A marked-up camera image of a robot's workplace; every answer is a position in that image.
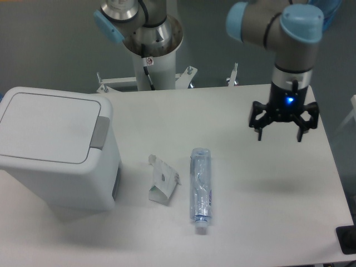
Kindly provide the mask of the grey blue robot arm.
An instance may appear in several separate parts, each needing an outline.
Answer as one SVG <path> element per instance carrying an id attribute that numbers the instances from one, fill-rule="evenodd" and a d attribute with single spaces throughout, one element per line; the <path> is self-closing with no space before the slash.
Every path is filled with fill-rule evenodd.
<path id="1" fill-rule="evenodd" d="M 166 1 L 103 1 L 94 14 L 100 31 L 132 54 L 140 91 L 178 87 L 176 50 L 183 33 Z M 246 1 L 234 4 L 227 34 L 276 55 L 267 103 L 253 102 L 249 126 L 259 135 L 273 122 L 293 122 L 297 139 L 318 126 L 319 107 L 305 103 L 319 43 L 322 11 L 309 1 Z"/>

